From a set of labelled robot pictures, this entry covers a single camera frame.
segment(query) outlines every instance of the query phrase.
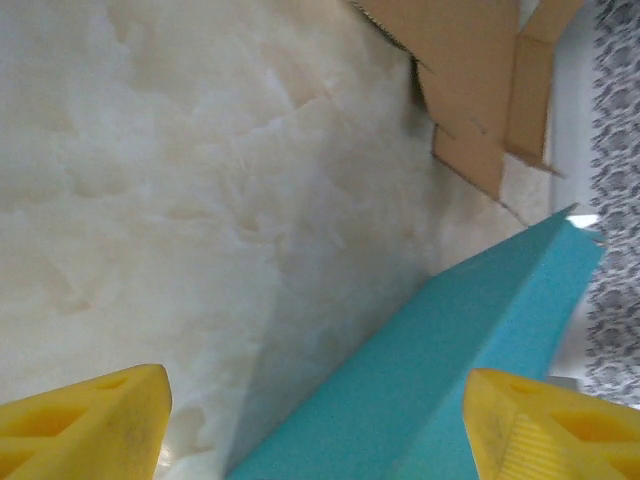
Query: teal beam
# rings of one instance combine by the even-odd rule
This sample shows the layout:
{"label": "teal beam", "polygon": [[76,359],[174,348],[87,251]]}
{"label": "teal beam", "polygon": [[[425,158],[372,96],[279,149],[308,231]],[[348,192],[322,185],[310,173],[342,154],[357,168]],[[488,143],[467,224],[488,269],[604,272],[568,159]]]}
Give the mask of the teal beam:
{"label": "teal beam", "polygon": [[428,281],[228,478],[476,479],[469,370],[544,379],[603,253],[567,214]]}

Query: cardboard flap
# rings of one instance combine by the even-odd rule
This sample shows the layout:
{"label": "cardboard flap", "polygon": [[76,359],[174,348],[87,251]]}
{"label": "cardboard flap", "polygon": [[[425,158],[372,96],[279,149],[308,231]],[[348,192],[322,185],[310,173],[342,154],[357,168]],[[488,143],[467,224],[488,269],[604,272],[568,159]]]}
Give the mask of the cardboard flap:
{"label": "cardboard flap", "polygon": [[418,79],[427,111],[440,128],[454,138],[473,135],[479,131],[478,126],[469,119],[462,105],[440,89],[433,72],[418,65]]}
{"label": "cardboard flap", "polygon": [[506,148],[530,165],[541,165],[553,76],[553,45],[518,38]]}
{"label": "cardboard flap", "polygon": [[511,89],[518,0],[359,0],[429,68],[438,88],[502,141]]}
{"label": "cardboard flap", "polygon": [[489,138],[479,133],[453,138],[437,128],[433,152],[462,178],[494,200],[500,200],[504,152]]}
{"label": "cardboard flap", "polygon": [[584,0],[540,0],[521,35],[555,44],[583,5]]}

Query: black and white patterned fabric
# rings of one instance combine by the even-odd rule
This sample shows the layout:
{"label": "black and white patterned fabric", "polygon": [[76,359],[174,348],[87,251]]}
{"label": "black and white patterned fabric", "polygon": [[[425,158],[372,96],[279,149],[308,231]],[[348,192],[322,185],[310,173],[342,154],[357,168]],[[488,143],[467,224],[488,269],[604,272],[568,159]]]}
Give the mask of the black and white patterned fabric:
{"label": "black and white patterned fabric", "polygon": [[584,391],[640,407],[640,1],[596,4],[592,206],[609,249],[588,293]]}

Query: yellow plastic block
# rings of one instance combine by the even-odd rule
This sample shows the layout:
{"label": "yellow plastic block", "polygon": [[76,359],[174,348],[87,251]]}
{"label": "yellow plastic block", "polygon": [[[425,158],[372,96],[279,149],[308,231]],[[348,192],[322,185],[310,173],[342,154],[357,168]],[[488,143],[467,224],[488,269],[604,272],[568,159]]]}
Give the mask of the yellow plastic block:
{"label": "yellow plastic block", "polygon": [[0,406],[2,480],[148,480],[171,411],[161,365]]}
{"label": "yellow plastic block", "polygon": [[464,419],[480,480],[640,479],[640,412],[478,369]]}

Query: cardboard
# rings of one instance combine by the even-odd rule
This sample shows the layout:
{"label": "cardboard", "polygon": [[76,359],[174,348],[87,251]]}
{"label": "cardboard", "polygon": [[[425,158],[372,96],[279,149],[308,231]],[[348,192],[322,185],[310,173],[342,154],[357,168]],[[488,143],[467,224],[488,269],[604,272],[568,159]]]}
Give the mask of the cardboard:
{"label": "cardboard", "polygon": [[555,44],[584,0],[358,0],[419,63],[434,154],[494,199],[505,151],[544,162]]}

